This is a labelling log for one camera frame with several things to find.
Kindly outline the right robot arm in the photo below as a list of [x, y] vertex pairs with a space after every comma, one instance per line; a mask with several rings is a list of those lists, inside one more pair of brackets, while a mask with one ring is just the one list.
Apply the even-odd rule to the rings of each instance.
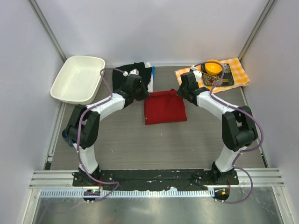
[[233, 175], [238, 157], [258, 137], [251, 109], [229, 104], [211, 94], [208, 88], [200, 88], [195, 71], [181, 75], [178, 96], [220, 119], [224, 147], [211, 166], [211, 179], [216, 184], [226, 183]]

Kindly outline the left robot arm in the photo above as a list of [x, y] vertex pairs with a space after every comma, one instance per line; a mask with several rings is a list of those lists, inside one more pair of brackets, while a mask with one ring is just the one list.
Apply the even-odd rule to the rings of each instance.
[[98, 137], [100, 122], [112, 113], [150, 96], [142, 78], [130, 73], [120, 88], [107, 98], [91, 105], [78, 104], [74, 107], [64, 132], [76, 149], [79, 172], [89, 186], [95, 186], [100, 179], [100, 167], [95, 158], [94, 144]]

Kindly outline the red t-shirt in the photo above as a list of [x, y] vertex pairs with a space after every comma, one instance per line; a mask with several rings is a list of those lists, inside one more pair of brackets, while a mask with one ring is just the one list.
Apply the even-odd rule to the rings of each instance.
[[177, 90], [153, 92], [144, 100], [146, 125], [187, 121], [185, 104]]

